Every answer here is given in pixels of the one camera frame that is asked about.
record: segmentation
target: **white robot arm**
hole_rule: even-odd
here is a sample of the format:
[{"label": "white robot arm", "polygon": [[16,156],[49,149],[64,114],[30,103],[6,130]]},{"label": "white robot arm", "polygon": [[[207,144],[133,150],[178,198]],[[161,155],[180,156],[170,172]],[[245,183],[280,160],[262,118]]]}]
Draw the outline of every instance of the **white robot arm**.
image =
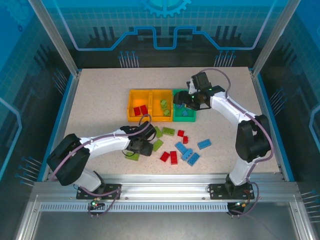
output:
[{"label": "white robot arm", "polygon": [[47,163],[62,186],[76,184],[101,194],[105,183],[97,172],[85,168],[87,162],[117,150],[150,156],[153,144],[149,138],[155,134],[155,128],[148,121],[137,127],[123,126],[114,132],[95,137],[78,138],[75,134],[69,134],[50,154]]},{"label": "white robot arm", "polygon": [[[238,192],[243,192],[241,186],[247,183],[253,165],[271,149],[266,136],[252,118],[257,120],[270,135],[267,117],[247,111],[227,96],[222,87],[212,87],[205,72],[192,76],[187,86],[188,91],[180,91],[175,94],[174,104],[185,104],[186,107],[195,111],[214,109],[237,128],[236,163],[233,170],[227,175],[225,187],[231,197],[238,190]],[[207,107],[201,108],[202,104],[206,104]]]}]

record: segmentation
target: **glass panel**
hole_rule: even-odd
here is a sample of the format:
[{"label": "glass panel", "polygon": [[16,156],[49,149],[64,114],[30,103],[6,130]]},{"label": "glass panel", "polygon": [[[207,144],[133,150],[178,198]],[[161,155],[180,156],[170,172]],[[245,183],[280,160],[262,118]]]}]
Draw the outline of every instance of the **glass panel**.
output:
[{"label": "glass panel", "polygon": [[28,1],[0,6],[0,239],[14,239],[70,73]]},{"label": "glass panel", "polygon": [[252,67],[287,0],[44,0],[79,68]]},{"label": "glass panel", "polygon": [[319,10],[319,1],[301,0],[261,71],[270,110],[302,193],[320,192]]}]

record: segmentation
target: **enclosure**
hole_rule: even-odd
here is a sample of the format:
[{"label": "enclosure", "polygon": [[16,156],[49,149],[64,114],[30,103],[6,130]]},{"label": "enclosure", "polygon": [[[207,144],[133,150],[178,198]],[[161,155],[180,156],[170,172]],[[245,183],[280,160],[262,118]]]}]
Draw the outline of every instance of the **enclosure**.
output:
[{"label": "enclosure", "polygon": [[[319,238],[320,2],[0,6],[1,239]],[[258,204],[239,220],[226,214],[236,199],[214,200],[207,192],[236,164],[237,128],[217,111],[173,104],[174,94],[207,68],[222,70],[229,96],[270,125],[274,157],[254,169]],[[206,74],[212,86],[227,88],[223,74]],[[88,161],[106,183],[122,185],[110,212],[92,219],[90,200],[77,199],[76,186],[51,180],[48,156],[68,134],[93,137],[138,125],[142,115],[134,108],[143,105],[154,126],[175,135],[159,138],[160,149],[138,161],[121,151]],[[160,160],[177,150],[178,130],[200,155],[192,166],[179,152],[177,165]],[[212,145],[199,150],[205,139]],[[112,201],[103,202],[105,210]]]}]

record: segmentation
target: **yellow tray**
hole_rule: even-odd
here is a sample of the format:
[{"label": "yellow tray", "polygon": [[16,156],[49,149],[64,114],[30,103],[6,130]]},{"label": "yellow tray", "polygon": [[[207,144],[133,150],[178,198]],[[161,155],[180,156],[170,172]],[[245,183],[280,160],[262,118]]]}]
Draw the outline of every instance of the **yellow tray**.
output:
[{"label": "yellow tray", "polygon": [[[170,116],[164,116],[161,100],[166,100]],[[139,122],[142,113],[135,116],[134,108],[145,105],[153,122],[172,122],[174,115],[173,92],[171,89],[131,89],[129,93],[127,116],[128,122]]]}]

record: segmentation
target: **green lego brick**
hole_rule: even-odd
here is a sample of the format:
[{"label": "green lego brick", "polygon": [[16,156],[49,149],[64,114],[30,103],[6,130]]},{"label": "green lego brick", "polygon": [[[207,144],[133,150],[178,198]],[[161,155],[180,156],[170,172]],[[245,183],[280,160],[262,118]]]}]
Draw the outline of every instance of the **green lego brick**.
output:
[{"label": "green lego brick", "polygon": [[158,139],[161,138],[161,137],[163,136],[163,134],[162,134],[162,132],[160,131],[160,129],[159,129],[157,126],[155,126],[154,128],[155,128],[155,131],[156,131],[156,137],[157,137]]},{"label": "green lego brick", "polygon": [[166,108],[167,107],[167,101],[164,100],[164,99],[160,101],[160,104],[161,104],[162,108]]},{"label": "green lego brick", "polygon": [[162,133],[166,134],[166,135],[174,136],[175,135],[175,130],[173,128],[164,127],[162,129]]},{"label": "green lego brick", "polygon": [[167,109],[163,112],[163,115],[169,117],[170,116],[170,111]]},{"label": "green lego brick", "polygon": [[126,159],[130,159],[130,160],[134,160],[134,161],[138,161],[139,160],[139,154],[134,154],[133,152],[131,152],[131,151],[128,151],[127,153],[126,153],[128,156],[125,156],[125,158]]},{"label": "green lego brick", "polygon": [[163,141],[161,141],[160,139],[158,139],[154,144],[153,144],[153,151],[158,151],[158,149],[162,146],[162,144],[164,144]]}]

